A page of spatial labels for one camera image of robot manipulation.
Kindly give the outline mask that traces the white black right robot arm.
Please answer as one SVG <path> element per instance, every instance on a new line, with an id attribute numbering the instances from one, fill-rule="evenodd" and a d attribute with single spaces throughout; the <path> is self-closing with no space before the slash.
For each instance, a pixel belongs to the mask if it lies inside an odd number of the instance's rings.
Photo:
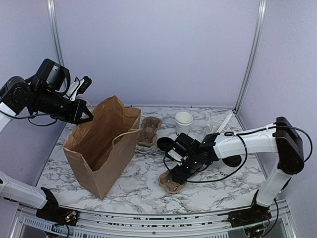
<path id="1" fill-rule="evenodd" d="M 256 222 L 264 215 L 264 207 L 271 205 L 291 177 L 305 165 L 303 141 L 285 117 L 253 130 L 208 134 L 201 142 L 181 133 L 166 156 L 178 163 L 171 174 L 176 183 L 183 184 L 204 164 L 255 153 L 277 153 L 279 158 L 257 191 L 255 204 L 245 212 L 248 221 Z"/>

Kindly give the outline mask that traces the white paper coffee cup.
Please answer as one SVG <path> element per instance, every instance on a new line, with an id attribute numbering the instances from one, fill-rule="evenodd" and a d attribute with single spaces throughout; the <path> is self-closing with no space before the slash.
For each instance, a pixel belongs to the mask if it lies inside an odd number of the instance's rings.
<path id="1" fill-rule="evenodd" d="M 222 177 L 226 177 L 228 176 L 229 174 L 231 174 L 232 172 L 234 172 L 238 167 L 236 168 L 232 168 L 232 167 L 228 167 L 222 160 L 219 164 L 219 174 L 222 176 Z"/>

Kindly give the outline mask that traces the brown paper takeout bag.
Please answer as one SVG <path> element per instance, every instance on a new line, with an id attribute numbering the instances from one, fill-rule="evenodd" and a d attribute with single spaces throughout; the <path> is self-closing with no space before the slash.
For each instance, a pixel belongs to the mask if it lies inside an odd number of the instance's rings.
<path id="1" fill-rule="evenodd" d="M 77 125 L 63 150 L 78 183 L 104 199 L 135 154 L 141 110 L 112 96 L 95 107 L 91 122 Z"/>

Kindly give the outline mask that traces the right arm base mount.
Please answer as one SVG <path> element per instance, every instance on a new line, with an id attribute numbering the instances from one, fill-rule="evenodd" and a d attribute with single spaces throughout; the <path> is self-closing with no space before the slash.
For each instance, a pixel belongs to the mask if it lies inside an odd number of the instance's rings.
<path id="1" fill-rule="evenodd" d="M 233 228 L 270 220 L 272 218 L 269 207 L 259 205 L 256 202 L 256 196 L 257 193 L 254 195 L 250 208 L 228 213 L 228 221 Z"/>

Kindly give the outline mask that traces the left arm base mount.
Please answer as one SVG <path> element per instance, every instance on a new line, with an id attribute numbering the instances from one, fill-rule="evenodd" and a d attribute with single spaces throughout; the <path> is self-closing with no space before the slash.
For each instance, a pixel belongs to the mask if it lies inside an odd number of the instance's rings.
<path id="1" fill-rule="evenodd" d="M 37 209 L 36 216 L 58 224 L 76 226 L 79 211 L 60 207 L 57 199 L 49 189 L 41 187 L 41 190 L 44 192 L 47 201 L 43 208 Z"/>

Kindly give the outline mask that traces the black plastic cup lid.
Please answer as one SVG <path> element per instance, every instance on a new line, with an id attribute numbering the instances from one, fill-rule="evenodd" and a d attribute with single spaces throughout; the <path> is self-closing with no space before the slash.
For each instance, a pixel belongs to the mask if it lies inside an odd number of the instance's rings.
<path id="1" fill-rule="evenodd" d="M 240 155 L 230 156 L 222 159 L 222 161 L 228 166 L 232 168 L 238 167 L 242 163 L 242 158 Z"/>

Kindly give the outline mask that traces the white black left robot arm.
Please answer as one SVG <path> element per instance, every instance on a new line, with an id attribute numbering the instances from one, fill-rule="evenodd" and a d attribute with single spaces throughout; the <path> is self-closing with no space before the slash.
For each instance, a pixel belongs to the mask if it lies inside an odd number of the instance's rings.
<path id="1" fill-rule="evenodd" d="M 71 82 L 70 72 L 51 59 L 45 59 L 37 72 L 28 79 L 10 78 L 0 90 L 0 128 L 5 127 L 27 109 L 27 119 L 49 116 L 55 121 L 82 124 L 94 116 L 86 101 L 77 96 L 91 85 L 88 76 Z M 24 205 L 43 209 L 51 220 L 59 220 L 63 213 L 58 202 L 46 188 L 36 188 L 6 175 L 0 174 L 0 195 Z"/>

